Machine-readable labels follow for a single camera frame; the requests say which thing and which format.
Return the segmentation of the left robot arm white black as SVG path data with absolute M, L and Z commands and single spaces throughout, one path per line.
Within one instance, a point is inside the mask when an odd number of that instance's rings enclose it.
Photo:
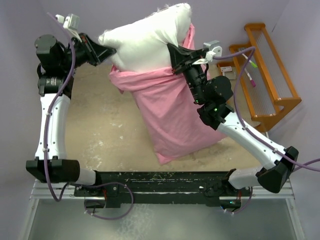
M 34 46 L 40 61 L 37 87 L 41 129 L 35 157 L 26 162 L 25 168 L 42 183 L 85 185 L 91 196 L 98 196 L 103 184 L 96 179 L 96 172 L 83 169 L 77 160 L 67 158 L 67 113 L 76 69 L 86 63 L 98 66 L 114 55 L 116 49 L 94 42 L 85 33 L 71 38 L 68 46 L 53 35 L 45 34 L 35 40 Z

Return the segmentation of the white pillow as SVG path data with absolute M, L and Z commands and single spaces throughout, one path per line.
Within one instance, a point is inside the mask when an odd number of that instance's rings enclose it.
M 145 73 L 169 67 L 167 45 L 183 44 L 191 16 L 188 3 L 167 6 L 141 20 L 105 30 L 98 42 L 116 50 L 110 61 L 121 72 Z

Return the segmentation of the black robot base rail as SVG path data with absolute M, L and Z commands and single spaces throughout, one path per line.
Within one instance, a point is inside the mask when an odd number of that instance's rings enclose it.
M 74 194 L 97 200 L 100 207 L 121 204 L 200 204 L 239 208 L 248 187 L 235 189 L 227 171 L 99 171 L 93 187 L 78 186 Z

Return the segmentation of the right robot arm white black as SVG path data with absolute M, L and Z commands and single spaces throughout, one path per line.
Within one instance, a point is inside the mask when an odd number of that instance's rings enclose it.
M 223 192 L 233 196 L 242 188 L 261 186 L 279 193 L 294 171 L 298 150 L 265 137 L 228 105 L 234 95 L 230 80 L 225 76 L 208 79 L 202 69 L 202 65 L 216 59 L 207 47 L 192 50 L 169 43 L 167 48 L 172 72 L 183 74 L 194 103 L 200 105 L 197 112 L 201 121 L 233 139 L 261 163 L 256 168 L 230 170 L 222 183 Z

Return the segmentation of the pink rose-patterned pillowcase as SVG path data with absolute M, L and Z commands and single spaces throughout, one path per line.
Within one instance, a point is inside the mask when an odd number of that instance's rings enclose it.
M 195 27 L 191 23 L 184 42 L 194 49 Z M 148 72 L 119 71 L 112 65 L 110 81 L 121 92 L 129 92 L 139 108 L 159 163 L 207 148 L 225 136 L 205 125 L 182 74 L 168 67 Z

